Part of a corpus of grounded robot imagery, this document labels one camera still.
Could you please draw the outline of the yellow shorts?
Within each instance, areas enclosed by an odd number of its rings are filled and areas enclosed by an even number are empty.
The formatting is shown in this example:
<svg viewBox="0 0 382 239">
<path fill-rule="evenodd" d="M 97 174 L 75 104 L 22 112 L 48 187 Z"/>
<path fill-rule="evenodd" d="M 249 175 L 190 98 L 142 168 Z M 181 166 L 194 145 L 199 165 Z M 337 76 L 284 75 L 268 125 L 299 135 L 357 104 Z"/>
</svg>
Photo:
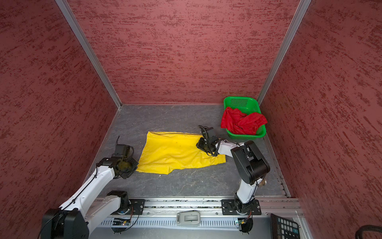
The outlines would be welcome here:
<svg viewBox="0 0 382 239">
<path fill-rule="evenodd" d="M 207 155 L 197 148 L 200 134 L 148 132 L 137 171 L 168 175 L 174 170 L 198 169 L 226 163 L 225 155 Z"/>
</svg>

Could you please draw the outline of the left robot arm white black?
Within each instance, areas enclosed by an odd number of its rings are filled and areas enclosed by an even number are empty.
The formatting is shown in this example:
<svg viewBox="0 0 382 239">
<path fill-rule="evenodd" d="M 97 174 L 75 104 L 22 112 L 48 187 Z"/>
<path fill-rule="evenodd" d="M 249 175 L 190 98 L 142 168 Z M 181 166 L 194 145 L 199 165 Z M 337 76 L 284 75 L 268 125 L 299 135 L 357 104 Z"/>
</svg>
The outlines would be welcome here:
<svg viewBox="0 0 382 239">
<path fill-rule="evenodd" d="M 42 218 L 40 239 L 87 239 L 109 215 L 127 216 L 135 225 L 133 215 L 143 212 L 144 200 L 129 200 L 125 191 L 111 191 L 95 207 L 99 193 L 114 178 L 127 179 L 137 169 L 132 157 L 114 155 L 96 164 L 92 176 L 57 209 L 49 209 Z"/>
</svg>

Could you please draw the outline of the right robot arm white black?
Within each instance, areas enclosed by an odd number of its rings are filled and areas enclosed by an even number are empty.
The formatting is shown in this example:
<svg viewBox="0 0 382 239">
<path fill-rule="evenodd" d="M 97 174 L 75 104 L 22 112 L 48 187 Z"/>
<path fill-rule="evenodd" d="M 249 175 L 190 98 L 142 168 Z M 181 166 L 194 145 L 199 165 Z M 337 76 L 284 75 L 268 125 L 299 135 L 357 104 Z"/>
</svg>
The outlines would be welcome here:
<svg viewBox="0 0 382 239">
<path fill-rule="evenodd" d="M 210 141 L 201 137 L 196 147 L 209 156 L 225 155 L 233 158 L 241 178 L 240 186 L 234 195 L 234 210 L 240 215 L 247 215 L 255 206 L 255 193 L 266 175 L 270 165 L 252 140 L 243 143 L 225 139 Z"/>
</svg>

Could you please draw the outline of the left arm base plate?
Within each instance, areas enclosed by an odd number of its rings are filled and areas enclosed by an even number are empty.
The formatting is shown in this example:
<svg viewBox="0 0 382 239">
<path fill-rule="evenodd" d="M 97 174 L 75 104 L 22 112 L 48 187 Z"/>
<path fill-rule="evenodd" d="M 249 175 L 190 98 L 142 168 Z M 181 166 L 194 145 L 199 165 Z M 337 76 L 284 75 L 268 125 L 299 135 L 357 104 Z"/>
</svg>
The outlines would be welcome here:
<svg viewBox="0 0 382 239">
<path fill-rule="evenodd" d="M 119 215 L 142 215 L 145 202 L 145 199 L 124 200 L 116 213 Z"/>
</svg>

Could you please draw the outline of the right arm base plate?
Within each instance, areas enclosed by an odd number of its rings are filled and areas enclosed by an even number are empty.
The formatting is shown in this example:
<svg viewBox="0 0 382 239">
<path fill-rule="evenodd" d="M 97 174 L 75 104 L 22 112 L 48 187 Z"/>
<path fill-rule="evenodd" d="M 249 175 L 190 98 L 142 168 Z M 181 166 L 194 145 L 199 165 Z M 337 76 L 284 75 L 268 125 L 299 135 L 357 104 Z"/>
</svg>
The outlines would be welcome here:
<svg viewBox="0 0 382 239">
<path fill-rule="evenodd" d="M 258 216 L 262 214 L 260 203 L 254 199 L 249 203 L 243 204 L 238 199 L 223 199 L 221 200 L 223 215 L 251 215 Z"/>
</svg>

